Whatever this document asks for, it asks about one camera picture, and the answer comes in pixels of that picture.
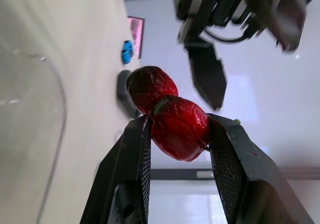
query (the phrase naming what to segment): wall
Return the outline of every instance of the wall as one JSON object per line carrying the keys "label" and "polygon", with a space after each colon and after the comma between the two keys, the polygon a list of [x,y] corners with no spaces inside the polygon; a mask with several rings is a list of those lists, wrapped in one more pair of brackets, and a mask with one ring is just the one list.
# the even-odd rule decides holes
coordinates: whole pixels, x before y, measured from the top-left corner
{"label": "wall", "polygon": [[[319,166],[319,41],[320,0],[308,7],[308,17],[299,49],[293,54],[275,48],[267,31],[259,38],[240,44],[216,43],[228,78],[224,109],[220,113],[238,118],[250,138],[278,165]],[[187,53],[177,44],[181,23],[175,19],[172,0],[126,2],[129,15],[145,18],[142,65],[164,69],[176,82],[183,98],[212,110],[194,89]],[[239,27],[228,26],[217,34],[240,36]],[[154,168],[209,167],[208,156],[192,163],[181,163],[152,149]]]}
{"label": "wall", "polygon": [[[320,181],[289,181],[315,224],[320,223]],[[226,224],[214,181],[152,181],[149,223]]]}

